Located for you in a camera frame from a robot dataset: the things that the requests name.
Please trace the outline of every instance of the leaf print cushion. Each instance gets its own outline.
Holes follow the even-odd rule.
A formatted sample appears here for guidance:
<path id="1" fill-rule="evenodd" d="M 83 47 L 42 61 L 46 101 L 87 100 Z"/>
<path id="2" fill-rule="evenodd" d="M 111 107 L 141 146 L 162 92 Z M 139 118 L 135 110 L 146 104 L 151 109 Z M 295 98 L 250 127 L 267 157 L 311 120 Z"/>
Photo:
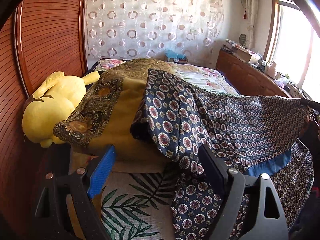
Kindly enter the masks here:
<path id="1" fill-rule="evenodd" d="M 174 240 L 170 208 L 178 178 L 162 173 L 111 172 L 101 198 L 101 221 L 113 240 Z"/>

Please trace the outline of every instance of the black clamp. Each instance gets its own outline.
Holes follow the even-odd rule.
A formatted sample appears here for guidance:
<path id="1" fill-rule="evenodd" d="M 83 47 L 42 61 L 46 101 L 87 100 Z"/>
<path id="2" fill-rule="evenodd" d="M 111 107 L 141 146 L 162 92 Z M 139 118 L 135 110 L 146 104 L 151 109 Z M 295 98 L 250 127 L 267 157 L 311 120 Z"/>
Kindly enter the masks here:
<path id="1" fill-rule="evenodd" d="M 206 239 L 228 240 L 236 222 L 244 194 L 250 194 L 244 228 L 239 240 L 289 239 L 284 211 L 270 176 L 243 175 L 228 168 L 207 145 L 201 145 L 199 160 L 214 191 L 223 198 Z"/>
<path id="2" fill-rule="evenodd" d="M 73 232 L 66 204 L 66 196 L 71 194 L 86 240 L 111 240 L 91 199 L 101 192 L 115 156 L 114 146 L 108 146 L 105 153 L 91 160 L 86 168 L 58 177 L 48 173 L 34 213 L 32 239 L 80 239 Z"/>

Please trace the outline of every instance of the box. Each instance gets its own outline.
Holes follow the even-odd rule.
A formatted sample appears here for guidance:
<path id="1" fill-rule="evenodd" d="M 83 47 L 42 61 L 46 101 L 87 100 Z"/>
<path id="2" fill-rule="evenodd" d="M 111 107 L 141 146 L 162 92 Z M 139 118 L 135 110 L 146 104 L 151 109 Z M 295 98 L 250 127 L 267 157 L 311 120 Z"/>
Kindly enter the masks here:
<path id="1" fill-rule="evenodd" d="M 249 62 L 252 64 L 256 64 L 259 60 L 258 57 L 252 56 L 247 52 L 244 52 L 240 49 L 234 48 L 234 54 L 236 57 L 238 57 L 239 59 L 244 60 L 245 62 Z"/>
<path id="2" fill-rule="evenodd" d="M 182 64 L 188 64 L 188 60 L 187 59 L 180 59 L 180 58 L 167 58 L 167 61 L 169 62 L 176 62 L 176 63 L 182 63 Z"/>

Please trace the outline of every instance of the window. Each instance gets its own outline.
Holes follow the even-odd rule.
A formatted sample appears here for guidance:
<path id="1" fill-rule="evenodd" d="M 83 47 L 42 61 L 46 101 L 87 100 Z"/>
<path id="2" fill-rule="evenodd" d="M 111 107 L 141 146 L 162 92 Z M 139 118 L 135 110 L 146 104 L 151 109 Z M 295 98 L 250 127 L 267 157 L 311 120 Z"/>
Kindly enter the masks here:
<path id="1" fill-rule="evenodd" d="M 272 15 L 264 59 L 320 102 L 320 38 L 292 0 L 273 0 Z"/>

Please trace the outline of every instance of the white wall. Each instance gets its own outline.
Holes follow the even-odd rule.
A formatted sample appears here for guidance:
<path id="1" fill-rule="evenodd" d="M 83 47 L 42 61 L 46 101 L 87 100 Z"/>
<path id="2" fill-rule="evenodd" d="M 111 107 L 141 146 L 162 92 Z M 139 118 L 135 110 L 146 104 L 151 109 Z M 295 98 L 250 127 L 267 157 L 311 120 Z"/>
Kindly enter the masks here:
<path id="1" fill-rule="evenodd" d="M 259 0 L 257 21 L 254 26 L 254 48 L 264 54 L 266 49 L 272 14 L 272 0 Z"/>
<path id="2" fill-rule="evenodd" d="M 242 22 L 245 21 L 243 19 L 244 8 L 241 5 L 241 0 L 222 0 L 222 4 L 224 11 L 224 22 L 221 32 L 215 41 L 210 64 L 206 66 L 209 68 L 215 68 L 219 50 L 223 44 L 226 44 L 226 39 L 233 41 L 239 40 L 239 35 L 241 34 L 240 26 L 242 25 Z"/>

